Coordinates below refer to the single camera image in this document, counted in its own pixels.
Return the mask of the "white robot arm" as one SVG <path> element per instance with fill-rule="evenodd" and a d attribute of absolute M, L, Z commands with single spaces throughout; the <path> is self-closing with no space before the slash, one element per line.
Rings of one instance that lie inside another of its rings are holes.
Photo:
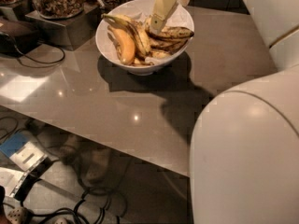
<path fill-rule="evenodd" d="M 243 0 L 277 71 L 216 96 L 190 150 L 194 224 L 299 224 L 299 0 Z"/>

